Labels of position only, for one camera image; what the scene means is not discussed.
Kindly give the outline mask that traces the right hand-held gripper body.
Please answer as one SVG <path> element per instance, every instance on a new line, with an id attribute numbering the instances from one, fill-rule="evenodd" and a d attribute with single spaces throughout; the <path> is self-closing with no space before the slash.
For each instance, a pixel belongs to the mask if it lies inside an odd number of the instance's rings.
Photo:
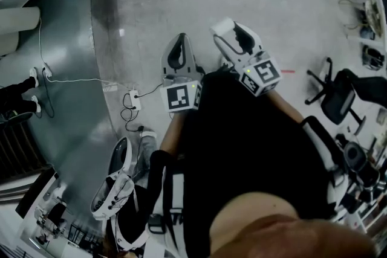
<path id="1" fill-rule="evenodd" d="M 264 50 L 237 54 L 232 57 L 232 63 L 239 83 L 255 97 L 271 91 L 282 79 L 275 58 Z"/>

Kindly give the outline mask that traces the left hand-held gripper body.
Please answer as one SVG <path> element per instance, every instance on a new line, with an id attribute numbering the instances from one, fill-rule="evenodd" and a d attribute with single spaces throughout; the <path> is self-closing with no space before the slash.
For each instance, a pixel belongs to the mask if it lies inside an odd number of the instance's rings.
<path id="1" fill-rule="evenodd" d="M 162 70 L 163 86 L 160 89 L 161 98 L 167 112 L 182 112 L 198 110 L 204 77 L 202 72 L 190 73 L 187 76 L 167 73 Z"/>

